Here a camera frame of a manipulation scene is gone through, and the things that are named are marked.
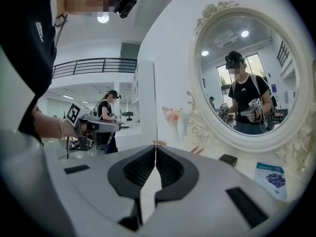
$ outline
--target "ornate mirror frame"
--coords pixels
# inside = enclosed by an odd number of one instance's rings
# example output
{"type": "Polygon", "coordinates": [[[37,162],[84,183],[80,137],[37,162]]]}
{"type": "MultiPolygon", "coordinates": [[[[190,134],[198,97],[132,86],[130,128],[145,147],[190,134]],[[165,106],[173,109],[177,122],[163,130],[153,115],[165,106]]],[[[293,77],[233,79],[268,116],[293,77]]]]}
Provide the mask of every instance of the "ornate mirror frame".
{"type": "Polygon", "coordinates": [[[310,44],[304,43],[308,35],[302,39],[302,34],[299,33],[303,27],[299,31],[292,31],[286,25],[281,25],[277,18],[234,2],[218,2],[217,6],[207,5],[202,16],[197,21],[189,59],[192,91],[188,92],[188,95],[193,98],[193,102],[190,102],[193,111],[187,127],[190,140],[210,145],[212,140],[217,138],[239,151],[253,154],[274,152],[284,157],[285,161],[288,155],[293,153],[294,156],[299,155],[300,164],[306,166],[310,153],[315,149],[313,122],[316,118],[316,101],[312,59],[315,53],[310,44]],[[295,106],[280,128],[262,136],[246,136],[227,128],[211,110],[201,86],[201,48],[207,29],[221,20],[241,15],[257,19],[276,31],[297,63],[299,91],[295,106]]]}

